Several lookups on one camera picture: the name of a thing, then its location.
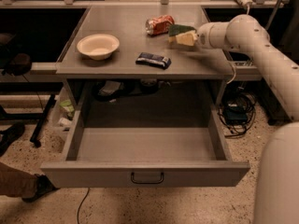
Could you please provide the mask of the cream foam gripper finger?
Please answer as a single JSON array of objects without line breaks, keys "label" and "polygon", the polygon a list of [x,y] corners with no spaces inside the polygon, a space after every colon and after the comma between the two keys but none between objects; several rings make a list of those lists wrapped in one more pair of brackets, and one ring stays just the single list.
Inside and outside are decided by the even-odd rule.
[{"label": "cream foam gripper finger", "polygon": [[198,34],[194,30],[176,36],[177,43],[185,46],[193,46],[197,38]]}]

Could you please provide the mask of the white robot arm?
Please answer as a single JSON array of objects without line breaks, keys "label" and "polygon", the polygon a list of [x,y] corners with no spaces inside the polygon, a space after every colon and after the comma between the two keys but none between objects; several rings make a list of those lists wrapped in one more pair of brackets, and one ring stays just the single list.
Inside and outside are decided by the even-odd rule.
[{"label": "white robot arm", "polygon": [[271,135],[263,149],[253,224],[299,224],[299,68],[270,43],[250,15],[209,22],[176,36],[179,44],[248,55],[291,122]]}]

